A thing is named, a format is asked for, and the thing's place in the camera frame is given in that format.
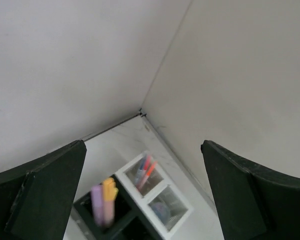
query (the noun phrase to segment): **marker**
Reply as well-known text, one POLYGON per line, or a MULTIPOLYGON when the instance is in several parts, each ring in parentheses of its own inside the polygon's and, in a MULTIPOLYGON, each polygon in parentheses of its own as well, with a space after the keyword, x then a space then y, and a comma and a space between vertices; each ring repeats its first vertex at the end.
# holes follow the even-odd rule
POLYGON ((139 166, 139 169, 136 171, 136 175, 135 175, 135 178, 134 178, 134 185, 137 186, 140 179, 142 178, 143 174, 143 169, 144 169, 144 166, 145 166, 145 163, 146 163, 146 155, 141 158, 141 163, 140 163, 140 166, 139 166))
POLYGON ((115 220, 115 200, 118 194, 115 180, 112 177, 103 181, 104 226, 109 228, 115 220))
POLYGON ((102 185, 93 186, 90 194, 93 218, 95 223, 101 227, 104 224, 104 200, 102 185))
POLYGON ((144 168, 142 170, 142 177, 145 176, 147 170, 148 170, 148 167, 150 165, 150 162, 151 162, 151 155, 147 155, 146 156, 146 160, 145 160, 145 164, 144 164, 144 168))
POLYGON ((149 168, 149 170, 146 172, 146 175, 143 177, 143 179, 141 180, 141 182, 138 184, 137 189, 140 191, 143 186, 145 185, 146 181, 148 180, 148 178, 150 177, 151 173, 153 172, 153 170, 155 169, 155 166, 157 164, 157 161, 155 161, 151 167, 149 168))

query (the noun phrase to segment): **pen holder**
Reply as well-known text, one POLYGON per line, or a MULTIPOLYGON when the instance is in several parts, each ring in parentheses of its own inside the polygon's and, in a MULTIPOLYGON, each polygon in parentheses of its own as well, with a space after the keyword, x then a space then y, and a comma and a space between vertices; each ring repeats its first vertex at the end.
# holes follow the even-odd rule
POLYGON ((167 186, 160 192, 159 195, 149 203, 149 207, 168 232, 188 211, 170 186, 167 186))
MULTIPOLYGON (((135 178, 140 168, 141 161, 142 159, 140 159, 138 162, 136 162, 133 166, 131 166, 129 169, 125 171, 125 175, 129 178, 129 180, 132 182, 133 185, 135 185, 135 178)), ((163 178, 161 177, 161 175, 158 174, 156 169, 154 169, 153 172, 150 174, 149 178, 147 179, 147 181, 145 182, 145 184, 143 185, 143 187, 138 191, 144 197, 162 180, 163 178)))
POLYGON ((114 220, 107 222, 110 227, 95 223, 90 192, 73 204, 71 217, 84 236, 88 240, 162 240, 116 176, 111 177, 119 192, 114 201, 114 220))

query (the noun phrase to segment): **pen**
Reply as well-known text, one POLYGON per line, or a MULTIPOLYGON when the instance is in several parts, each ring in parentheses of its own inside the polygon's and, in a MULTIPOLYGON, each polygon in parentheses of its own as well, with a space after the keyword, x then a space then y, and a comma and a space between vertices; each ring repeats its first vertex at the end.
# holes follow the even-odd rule
POLYGON ((141 159, 141 163, 140 163, 140 166, 138 168, 138 170, 136 171, 136 175, 135 175, 135 178, 134 178, 134 185, 137 186, 137 184, 139 183, 140 179, 142 178, 142 171, 143 171, 143 168, 145 166, 145 162, 146 162, 146 157, 147 156, 144 156, 142 159, 141 159))
POLYGON ((151 173, 153 172, 153 170, 155 169, 155 166, 157 164, 157 161, 155 161, 151 167, 149 168, 149 170, 146 172, 146 175, 143 177, 143 179, 141 180, 141 182, 138 184, 137 189, 140 191, 143 186, 145 185, 146 181, 148 180, 149 176, 151 175, 151 173))

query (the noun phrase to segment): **orange marker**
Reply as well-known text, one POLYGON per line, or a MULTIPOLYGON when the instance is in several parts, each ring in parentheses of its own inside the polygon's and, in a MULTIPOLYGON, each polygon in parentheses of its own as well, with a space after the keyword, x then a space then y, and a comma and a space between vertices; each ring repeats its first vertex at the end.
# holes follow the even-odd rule
POLYGON ((138 186, 136 187, 139 191, 143 188, 143 186, 145 185, 146 181, 148 180, 148 178, 150 177, 151 173, 153 172, 153 170, 155 169, 155 166, 157 164, 157 161, 155 161, 151 167, 149 168, 149 170, 146 172, 146 175, 142 178, 141 182, 138 184, 138 186))

